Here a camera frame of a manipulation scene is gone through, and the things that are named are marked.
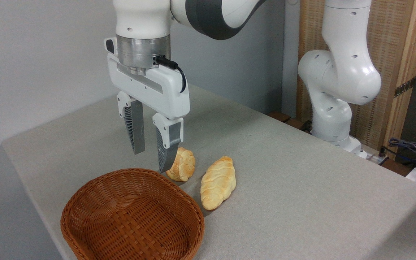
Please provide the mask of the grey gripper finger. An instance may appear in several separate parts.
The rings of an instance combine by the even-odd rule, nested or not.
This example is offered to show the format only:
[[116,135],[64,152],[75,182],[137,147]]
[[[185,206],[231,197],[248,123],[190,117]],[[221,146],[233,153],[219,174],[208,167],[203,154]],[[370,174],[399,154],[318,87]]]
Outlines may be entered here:
[[157,155],[159,172],[164,173],[171,169],[177,153],[178,147],[183,142],[183,118],[169,120],[160,113],[152,117],[157,134]]
[[129,140],[135,155],[145,151],[143,104],[123,91],[117,94],[118,110],[124,119]]

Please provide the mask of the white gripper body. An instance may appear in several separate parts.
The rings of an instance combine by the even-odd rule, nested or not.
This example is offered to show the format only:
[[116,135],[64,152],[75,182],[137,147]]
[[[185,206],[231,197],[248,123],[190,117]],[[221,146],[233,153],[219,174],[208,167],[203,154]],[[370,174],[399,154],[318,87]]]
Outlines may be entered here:
[[120,91],[142,102],[169,120],[190,111],[186,77],[170,60],[170,37],[132,39],[107,38],[107,62],[112,83]]

